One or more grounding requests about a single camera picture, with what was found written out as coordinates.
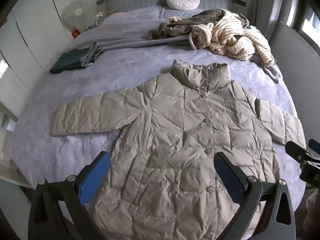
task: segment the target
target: metal screw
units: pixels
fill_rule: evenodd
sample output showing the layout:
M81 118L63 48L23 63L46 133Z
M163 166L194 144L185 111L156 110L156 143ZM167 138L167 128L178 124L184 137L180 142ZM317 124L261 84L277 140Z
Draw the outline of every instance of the metal screw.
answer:
M248 180L249 180L250 182L256 182L258 179L257 179L255 176L249 176L249 177L248 177Z
M285 184L287 184L287 182L284 179L279 179L279 184L284 186Z
M39 185L43 185L44 183L45 183L45 179L41 179L41 180L38 181Z
M68 178L67 178L68 181L72 182L72 181L75 181L76 180L76 176L75 175L70 175Z

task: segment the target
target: folded dark green cloth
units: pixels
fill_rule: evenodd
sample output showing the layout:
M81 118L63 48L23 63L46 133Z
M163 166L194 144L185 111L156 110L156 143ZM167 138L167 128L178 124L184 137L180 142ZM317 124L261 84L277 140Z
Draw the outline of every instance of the folded dark green cloth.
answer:
M104 52L99 49L96 42L85 49L73 49L63 53L57 62L50 69L51 74L58 74L65 70L83 69L90 66L99 55Z

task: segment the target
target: puffer jacket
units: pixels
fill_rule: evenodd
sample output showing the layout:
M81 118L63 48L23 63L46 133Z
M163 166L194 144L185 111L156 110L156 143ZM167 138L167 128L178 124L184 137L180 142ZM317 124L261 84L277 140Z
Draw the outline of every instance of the puffer jacket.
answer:
M142 240L218 237L239 206L215 172L215 153L224 152L246 175L274 182L280 170L272 139L305 147L299 119L231 80L228 64L175 60L173 75L58 108L52 133L118 128L94 220L105 234Z

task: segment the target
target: bed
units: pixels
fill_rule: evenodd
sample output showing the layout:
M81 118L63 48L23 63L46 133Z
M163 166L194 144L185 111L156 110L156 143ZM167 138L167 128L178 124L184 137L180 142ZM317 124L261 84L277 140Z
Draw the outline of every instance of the bed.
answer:
M181 42L148 43L148 30L157 29L164 19L176 14L190 17L207 8L229 9L231 0L200 0L199 9L188 13L167 8L163 0L106 1L107 10L116 7L117 12L135 11L111 15L99 27L78 36L66 51L84 48L96 41L106 52L86 69L57 75L48 73L7 138L5 150L33 187L41 178L53 182L78 174L101 150L111 151L119 135L119 130L115 130L104 134L52 137L53 112L59 105L118 88L134 88L158 74L170 72L175 59L195 64L228 63L233 80L258 98L297 116L284 82L274 83L254 62L214 55L205 49L193 50L189 44ZM299 165L285 153L284 146L273 144L281 162L282 178L288 182L296 209L305 189L305 183L299 179Z

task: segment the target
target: gray curtain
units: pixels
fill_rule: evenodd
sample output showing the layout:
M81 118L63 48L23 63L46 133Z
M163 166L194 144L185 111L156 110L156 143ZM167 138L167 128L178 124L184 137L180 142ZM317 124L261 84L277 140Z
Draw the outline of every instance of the gray curtain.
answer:
M256 0L254 25L269 41L278 20L282 0Z

